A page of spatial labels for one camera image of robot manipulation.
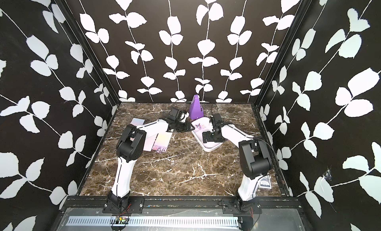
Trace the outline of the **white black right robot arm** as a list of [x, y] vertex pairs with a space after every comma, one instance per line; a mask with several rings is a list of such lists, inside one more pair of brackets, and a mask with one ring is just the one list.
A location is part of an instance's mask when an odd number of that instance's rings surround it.
[[238, 196], [245, 202], [254, 199], [259, 181], [272, 169], [267, 143], [246, 134], [233, 124], [203, 132], [202, 140], [204, 143], [222, 143], [229, 140], [239, 149], [240, 166], [244, 175], [238, 188]]

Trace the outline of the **lilac checked sticker sheet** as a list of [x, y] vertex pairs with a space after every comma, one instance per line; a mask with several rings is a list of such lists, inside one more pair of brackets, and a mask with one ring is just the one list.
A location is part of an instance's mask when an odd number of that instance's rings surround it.
[[210, 122], [210, 119], [207, 117], [199, 118], [193, 121], [191, 124], [194, 127], [194, 130], [192, 131], [194, 133], [202, 133], [213, 130], [212, 123]]

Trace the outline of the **purple sticker sheet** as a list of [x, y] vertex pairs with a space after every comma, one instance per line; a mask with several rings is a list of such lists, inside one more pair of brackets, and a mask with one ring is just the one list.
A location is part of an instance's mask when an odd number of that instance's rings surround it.
[[156, 153], [166, 152], [169, 146], [172, 134], [173, 134], [172, 132], [159, 133], [153, 144], [152, 150], [155, 151]]

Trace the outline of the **white plastic storage box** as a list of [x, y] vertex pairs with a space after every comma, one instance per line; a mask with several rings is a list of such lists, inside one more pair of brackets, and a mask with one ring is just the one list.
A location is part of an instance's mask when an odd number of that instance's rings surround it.
[[214, 141], [212, 135], [213, 126], [209, 118], [202, 117], [193, 121], [191, 124], [194, 127], [192, 134], [205, 152], [212, 152], [223, 144]]

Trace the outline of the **pink sticker sheet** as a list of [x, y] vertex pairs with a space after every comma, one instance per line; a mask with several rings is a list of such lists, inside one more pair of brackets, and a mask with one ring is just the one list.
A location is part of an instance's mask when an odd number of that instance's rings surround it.
[[132, 121], [131, 121], [131, 124], [134, 125], [134, 126], [141, 126], [143, 125], [145, 122], [144, 119], [140, 119], [140, 118], [133, 118]]
[[155, 134], [154, 136], [146, 138], [143, 150], [150, 152], [153, 148], [153, 145], [156, 141], [156, 138], [157, 138], [157, 134]]

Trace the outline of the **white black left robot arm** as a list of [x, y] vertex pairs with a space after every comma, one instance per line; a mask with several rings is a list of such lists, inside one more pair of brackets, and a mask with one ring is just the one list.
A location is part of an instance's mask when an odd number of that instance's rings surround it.
[[110, 192], [110, 199], [119, 201], [129, 197], [133, 169], [137, 159], [142, 155], [147, 138], [164, 132], [189, 132], [192, 130], [194, 130], [194, 126], [187, 119], [184, 122], [159, 119], [141, 126], [129, 124], [117, 144], [118, 169]]

